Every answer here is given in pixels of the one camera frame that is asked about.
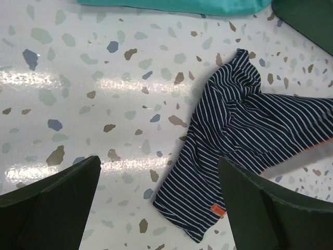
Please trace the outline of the navy white striped underwear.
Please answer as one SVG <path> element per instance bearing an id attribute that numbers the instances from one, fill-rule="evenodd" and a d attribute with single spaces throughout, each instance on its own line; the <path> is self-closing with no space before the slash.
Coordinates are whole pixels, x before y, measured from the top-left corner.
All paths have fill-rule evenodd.
<path id="1" fill-rule="evenodd" d="M 153 205 L 200 243 L 226 212 L 220 158 L 261 174 L 331 139 L 331 99 L 263 93 L 249 52 L 239 49 L 208 79 L 185 144 Z"/>

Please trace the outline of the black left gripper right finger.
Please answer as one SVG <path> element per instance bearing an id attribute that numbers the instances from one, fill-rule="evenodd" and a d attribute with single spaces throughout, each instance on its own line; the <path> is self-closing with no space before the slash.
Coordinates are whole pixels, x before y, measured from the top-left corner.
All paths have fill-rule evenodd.
<path id="1" fill-rule="evenodd" d="M 332 203 L 221 158 L 219 180 L 237 249 L 332 249 Z"/>

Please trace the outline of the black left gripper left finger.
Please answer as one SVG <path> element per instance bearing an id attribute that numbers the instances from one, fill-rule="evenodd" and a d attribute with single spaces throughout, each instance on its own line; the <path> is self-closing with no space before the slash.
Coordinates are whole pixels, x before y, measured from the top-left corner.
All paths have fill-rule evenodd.
<path id="1" fill-rule="evenodd" d="M 1 249 L 79 249 L 100 165 L 90 156 L 1 195 Z"/>

